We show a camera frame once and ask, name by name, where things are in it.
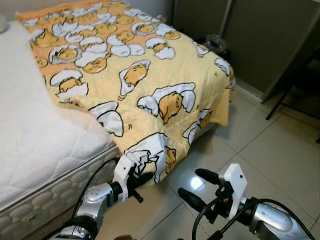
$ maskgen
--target chair leg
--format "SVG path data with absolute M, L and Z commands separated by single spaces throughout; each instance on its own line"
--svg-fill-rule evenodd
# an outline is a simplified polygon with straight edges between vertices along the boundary
M 284 91 L 283 95 L 280 97 L 279 101 L 276 103 L 276 105 L 273 107 L 273 109 L 271 110 L 271 112 L 268 114 L 268 116 L 265 118 L 266 120 L 269 120 L 272 115 L 275 113 L 275 111 L 277 110 L 277 108 L 280 106 L 280 104 L 282 103 L 282 101 L 286 98 L 287 94 L 290 92 L 291 88 L 294 86 L 294 82 Z

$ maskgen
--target quilted mattress top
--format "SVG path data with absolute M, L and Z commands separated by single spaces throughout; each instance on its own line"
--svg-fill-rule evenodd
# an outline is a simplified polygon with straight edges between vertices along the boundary
M 0 35 L 0 211 L 115 144 L 90 114 L 51 101 L 18 22 Z

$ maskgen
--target cartoon print blanket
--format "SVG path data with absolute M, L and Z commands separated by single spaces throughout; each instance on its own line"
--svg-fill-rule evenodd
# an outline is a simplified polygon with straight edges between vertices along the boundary
M 154 173 L 148 184 L 186 156 L 199 129 L 228 124 L 232 67 L 123 1 L 65 3 L 17 19 L 52 100 L 94 115 L 136 176 Z

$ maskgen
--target white floor tile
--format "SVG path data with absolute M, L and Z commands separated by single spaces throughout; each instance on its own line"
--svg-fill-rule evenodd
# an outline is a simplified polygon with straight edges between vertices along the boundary
M 320 223 L 315 223 L 311 230 L 311 234 L 316 240 L 320 239 Z
M 320 214 L 320 148 L 279 122 L 240 152 L 314 219 Z
M 250 95 L 248 92 L 246 92 L 243 88 L 237 87 L 236 88 L 236 94 L 240 97 L 244 98 L 251 104 L 255 105 L 262 111 L 264 111 L 266 114 L 269 114 L 271 110 L 274 108 L 274 106 L 277 104 L 278 100 L 280 99 L 282 94 L 277 94 L 276 96 L 272 97 L 271 99 L 267 100 L 264 104 L 262 104 L 259 100 L 254 98 L 252 95 Z M 273 117 L 277 118 L 281 115 L 287 108 L 283 105 L 280 105 L 278 109 L 273 114 Z
M 104 215 L 97 240 L 113 240 L 122 235 L 141 239 L 181 203 L 165 181 L 137 192 L 144 201 L 138 203 L 131 197 L 114 205 Z
M 175 192 L 178 188 L 194 192 L 205 182 L 195 174 L 196 169 L 218 170 L 235 155 L 234 150 L 209 131 L 191 145 L 188 155 L 174 167 L 165 180 Z
M 219 126 L 215 134 L 235 151 L 240 151 L 275 119 L 244 98 L 235 95 L 229 107 L 229 125 Z
M 153 229 L 143 240 L 191 240 L 192 228 L 195 218 L 181 204 L 166 219 L 164 219 L 155 229 Z M 208 235 L 198 227 L 196 231 L 197 240 L 206 240 Z
M 303 110 L 303 111 L 306 111 L 307 113 L 320 117 L 320 112 L 319 112 L 320 98 L 318 96 L 315 96 L 315 95 L 312 96 L 297 87 L 293 87 L 290 93 L 285 98 L 285 102 L 289 106 L 295 107 L 299 110 Z
M 320 120 L 309 117 L 298 111 L 288 109 L 282 114 L 277 121 L 292 129 L 300 137 L 310 143 L 319 146 L 316 140 L 320 134 Z
M 292 201 L 289 197 L 282 193 L 280 189 L 278 189 L 272 182 L 262 176 L 257 170 L 255 170 L 250 164 L 248 164 L 241 156 L 237 155 L 230 161 L 228 161 L 222 169 L 218 171 L 218 173 L 223 173 L 230 164 L 238 163 L 241 166 L 241 169 L 246 177 L 248 182 L 246 188 L 246 197 L 256 197 L 258 199 L 261 198 L 269 198 L 277 200 L 287 207 L 289 207 L 297 216 L 302 220 L 302 222 L 310 228 L 312 224 L 315 222 L 306 212 L 300 208 L 294 201 Z M 204 185 L 198 188 L 195 191 L 195 194 L 201 197 L 205 203 L 209 203 L 213 200 L 215 196 L 215 192 L 218 189 L 216 185 L 213 185 L 209 182 L 206 182 Z M 197 217 L 198 212 L 192 209 L 186 202 L 183 202 L 187 208 L 191 211 L 194 217 Z M 214 225 L 210 224 L 207 219 L 202 219 L 200 225 L 204 228 L 204 230 L 211 236 L 216 230 L 220 230 L 228 221 L 223 217 L 219 216 L 214 223 Z M 255 240 L 255 236 L 249 232 L 248 228 L 241 225 L 240 223 L 235 224 L 232 228 L 230 228 L 226 234 L 226 240 Z
M 302 112 L 293 110 L 291 108 L 287 108 L 287 110 L 284 111 L 284 114 L 286 116 L 291 117 L 292 119 L 298 120 L 298 121 L 303 122 L 305 124 L 311 125 L 317 129 L 320 129 L 320 120 L 319 119 L 308 116 Z

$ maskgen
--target white plastic bracket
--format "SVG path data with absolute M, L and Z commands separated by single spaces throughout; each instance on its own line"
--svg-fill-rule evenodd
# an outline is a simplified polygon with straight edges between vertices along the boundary
M 125 155 L 120 157 L 118 164 L 114 169 L 113 182 L 118 182 L 122 188 L 122 193 L 119 199 L 125 202 L 128 199 L 127 180 L 129 178 L 129 171 L 135 166 L 134 162 L 127 158 Z
M 248 182 L 238 163 L 230 164 L 225 171 L 223 178 L 226 182 L 229 182 L 233 188 L 233 203 L 228 217 L 229 219 L 232 219 L 237 214 L 240 202 L 243 203 L 246 201 L 244 194 Z

